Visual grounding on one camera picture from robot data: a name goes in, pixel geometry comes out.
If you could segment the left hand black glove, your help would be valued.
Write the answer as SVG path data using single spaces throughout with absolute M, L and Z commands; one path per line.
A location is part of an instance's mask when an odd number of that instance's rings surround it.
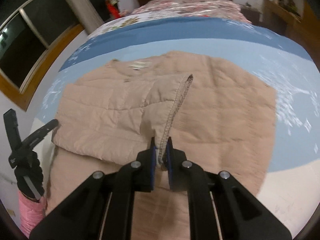
M 17 186 L 27 198 L 39 202 L 44 195 L 43 172 L 36 152 L 32 152 L 30 159 L 20 163 L 15 168 Z

